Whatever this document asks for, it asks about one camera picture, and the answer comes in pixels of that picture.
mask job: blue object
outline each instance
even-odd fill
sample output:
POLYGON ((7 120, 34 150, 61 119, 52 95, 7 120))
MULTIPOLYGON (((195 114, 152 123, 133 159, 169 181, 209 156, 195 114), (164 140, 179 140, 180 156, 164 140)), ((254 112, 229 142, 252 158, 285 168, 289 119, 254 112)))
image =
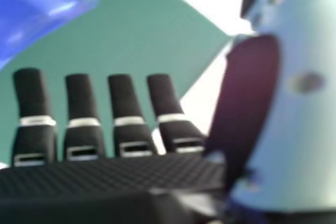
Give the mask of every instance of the blue object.
POLYGON ((36 40, 97 3, 98 0, 0 0, 0 69, 36 40))

